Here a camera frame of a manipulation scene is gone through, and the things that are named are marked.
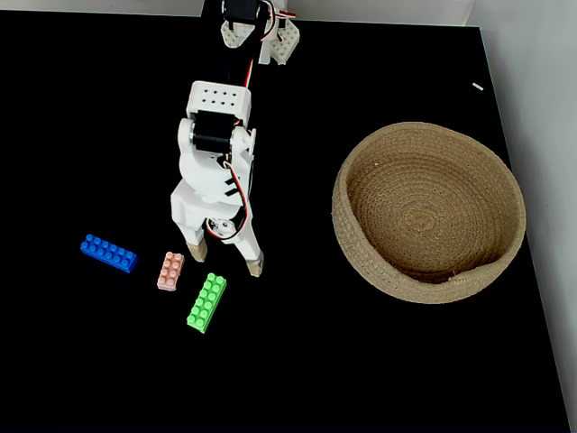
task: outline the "black table surface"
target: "black table surface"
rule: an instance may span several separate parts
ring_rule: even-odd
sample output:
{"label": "black table surface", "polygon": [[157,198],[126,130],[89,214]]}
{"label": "black table surface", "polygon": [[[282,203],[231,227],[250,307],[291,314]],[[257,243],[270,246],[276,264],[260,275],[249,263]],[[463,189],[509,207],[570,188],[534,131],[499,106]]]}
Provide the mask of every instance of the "black table surface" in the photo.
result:
{"label": "black table surface", "polygon": [[[18,217],[58,239],[10,425],[568,429],[527,240],[487,289],[429,306],[376,290],[334,236],[340,165],[384,125],[439,124],[509,164],[479,29],[297,26],[288,65],[259,66],[254,88],[255,279],[213,238],[194,262],[170,216],[179,121],[215,43],[200,19],[0,13],[0,113],[22,137],[3,180],[24,174],[10,197],[34,210]],[[133,272],[82,254],[88,233],[137,253]],[[167,251],[186,256],[175,292],[156,288]],[[186,318],[209,272],[228,286],[202,335]]]}

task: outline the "white robotic arm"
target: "white robotic arm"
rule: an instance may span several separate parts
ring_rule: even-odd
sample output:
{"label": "white robotic arm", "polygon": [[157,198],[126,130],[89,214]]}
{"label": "white robotic arm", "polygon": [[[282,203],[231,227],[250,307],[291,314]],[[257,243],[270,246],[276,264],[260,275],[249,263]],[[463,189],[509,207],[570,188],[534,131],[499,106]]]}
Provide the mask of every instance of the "white robotic arm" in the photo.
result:
{"label": "white robotic arm", "polygon": [[[260,8],[266,6],[269,16],[261,36],[260,61],[268,64],[271,55],[279,64],[284,64],[298,43],[298,30],[289,21],[291,14],[279,9],[279,6],[286,5],[286,0],[273,0],[274,3],[270,0],[224,0],[224,17],[225,8],[229,5],[238,16],[246,18],[246,10],[250,10],[251,5],[254,7],[255,2],[257,15]],[[232,20],[231,10],[228,16]],[[285,23],[279,28],[281,19]],[[231,50],[239,48],[257,28],[244,23],[244,18],[239,20],[234,25],[225,20],[221,27],[224,43]],[[284,29],[290,31],[285,40],[280,36],[281,31],[286,32]],[[234,46],[229,44],[231,34],[235,38]],[[251,275],[258,277],[262,272],[263,254],[252,230],[248,197],[256,139],[256,130],[247,130],[251,112],[248,87],[252,64],[253,60],[249,63],[243,86],[207,81],[193,83],[187,118],[180,122],[179,127],[179,167],[183,179],[170,201],[172,218],[197,261],[203,262],[206,258],[206,224],[209,234],[224,244],[236,245]]]}

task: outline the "jute rope basket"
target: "jute rope basket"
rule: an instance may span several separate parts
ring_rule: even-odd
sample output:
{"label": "jute rope basket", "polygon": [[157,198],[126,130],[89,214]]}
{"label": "jute rope basket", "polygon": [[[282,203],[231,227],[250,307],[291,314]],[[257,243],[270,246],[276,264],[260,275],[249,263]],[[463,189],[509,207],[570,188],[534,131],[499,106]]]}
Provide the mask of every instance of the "jute rope basket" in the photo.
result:
{"label": "jute rope basket", "polygon": [[333,193],[336,238],[353,268],[399,299],[442,304],[494,282],[526,228],[503,161],[433,124],[386,126],[345,160]]}

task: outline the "red wire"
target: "red wire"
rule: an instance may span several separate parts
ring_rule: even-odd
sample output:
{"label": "red wire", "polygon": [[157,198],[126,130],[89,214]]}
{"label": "red wire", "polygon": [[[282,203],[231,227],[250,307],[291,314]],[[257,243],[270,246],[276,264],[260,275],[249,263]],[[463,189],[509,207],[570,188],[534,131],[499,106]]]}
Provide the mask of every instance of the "red wire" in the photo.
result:
{"label": "red wire", "polygon": [[210,228],[210,224],[206,224],[206,230],[208,231],[208,233],[210,233],[212,236],[214,236],[217,239],[221,239],[221,240],[226,240],[226,239],[231,239],[233,237],[235,237],[236,235],[238,235],[239,233],[241,233],[241,230],[243,230],[244,225],[246,224],[246,222],[249,219],[249,207],[248,207],[248,203],[246,201],[246,197],[244,196],[244,191],[243,191],[243,187],[241,187],[241,182],[238,180],[238,178],[236,177],[236,173],[233,170],[233,166],[230,164],[230,162],[225,161],[224,165],[228,167],[228,169],[231,171],[231,173],[233,174],[233,179],[234,179],[234,183],[236,184],[236,188],[238,188],[238,192],[241,193],[241,197],[243,198],[243,206],[244,206],[244,220],[243,223],[241,224],[241,226],[239,227],[239,229],[236,231],[236,233],[230,237],[221,237],[219,235],[217,235],[215,232],[212,231],[212,229]]}
{"label": "red wire", "polygon": [[249,82],[251,81],[251,74],[252,74],[252,63],[254,59],[251,59],[251,63],[249,63],[249,68],[246,71],[246,78],[244,79],[244,86],[247,88],[249,86]]}

